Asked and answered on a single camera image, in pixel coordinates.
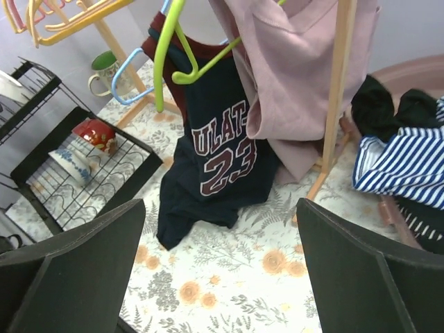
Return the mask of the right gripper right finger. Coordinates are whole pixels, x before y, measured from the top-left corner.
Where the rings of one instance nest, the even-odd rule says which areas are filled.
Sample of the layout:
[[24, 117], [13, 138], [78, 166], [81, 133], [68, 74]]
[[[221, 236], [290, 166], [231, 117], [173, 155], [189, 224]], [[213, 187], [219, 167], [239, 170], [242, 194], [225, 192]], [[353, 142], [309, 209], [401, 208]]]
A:
[[443, 331], [443, 256], [306, 198], [296, 217], [323, 332]]

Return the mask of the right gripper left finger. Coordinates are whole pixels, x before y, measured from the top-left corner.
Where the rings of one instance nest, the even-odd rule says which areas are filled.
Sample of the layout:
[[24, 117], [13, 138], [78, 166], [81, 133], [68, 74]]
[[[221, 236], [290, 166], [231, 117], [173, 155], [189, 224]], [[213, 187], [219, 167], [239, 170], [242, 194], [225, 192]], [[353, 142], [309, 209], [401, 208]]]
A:
[[1, 254], [2, 332], [132, 332], [119, 313], [145, 219], [141, 199]]

